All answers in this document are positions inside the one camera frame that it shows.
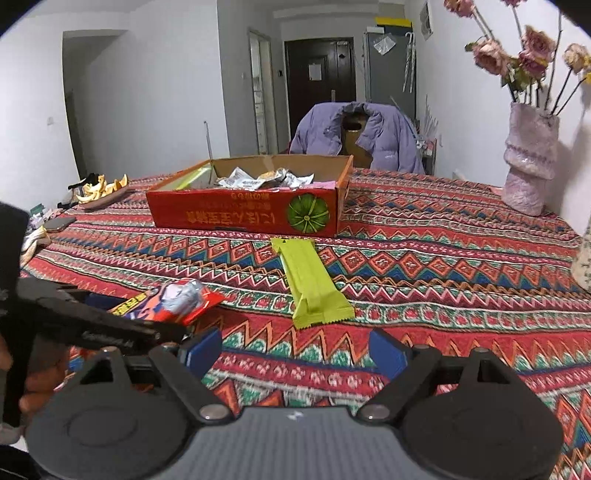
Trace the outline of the person left hand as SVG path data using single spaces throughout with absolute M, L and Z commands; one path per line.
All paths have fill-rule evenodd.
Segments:
M 68 372 L 72 347 L 36 337 L 33 343 L 24 393 L 19 399 L 21 419 L 40 411 Z

